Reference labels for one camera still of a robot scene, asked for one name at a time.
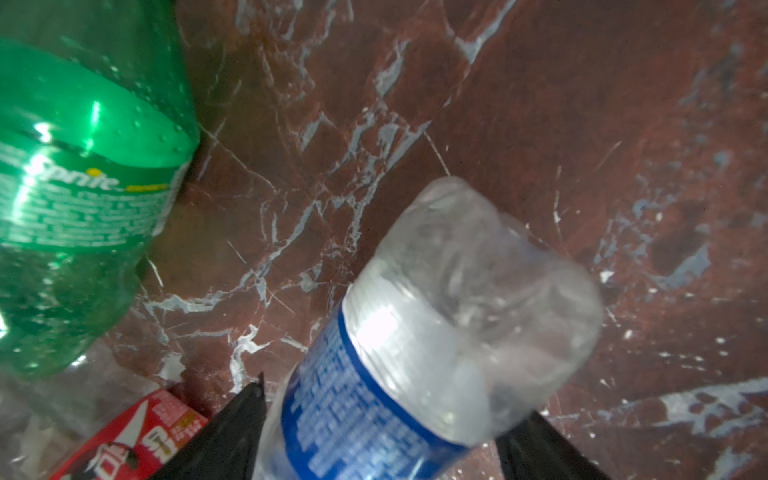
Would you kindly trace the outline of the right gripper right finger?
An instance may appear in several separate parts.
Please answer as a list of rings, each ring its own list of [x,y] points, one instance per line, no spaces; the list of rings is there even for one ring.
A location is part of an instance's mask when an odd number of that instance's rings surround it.
[[[536,411],[495,445],[506,480],[609,480]]]

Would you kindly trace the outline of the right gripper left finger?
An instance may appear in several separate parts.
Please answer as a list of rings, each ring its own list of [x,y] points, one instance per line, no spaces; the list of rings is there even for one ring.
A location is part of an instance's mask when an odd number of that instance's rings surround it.
[[[152,480],[250,480],[266,421],[264,376],[245,386]]]

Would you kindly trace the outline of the clear bottle red label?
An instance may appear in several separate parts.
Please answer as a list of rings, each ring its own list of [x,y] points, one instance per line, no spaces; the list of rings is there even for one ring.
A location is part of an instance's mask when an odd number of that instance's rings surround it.
[[[1,476],[148,479],[207,423],[98,341],[52,377],[1,375]]]

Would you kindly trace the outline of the water bottle blue label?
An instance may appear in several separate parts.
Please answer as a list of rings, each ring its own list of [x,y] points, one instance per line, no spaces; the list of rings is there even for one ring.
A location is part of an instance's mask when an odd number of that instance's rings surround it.
[[[434,479],[533,417],[585,363],[604,307],[466,181],[429,183],[275,398],[257,479]]]

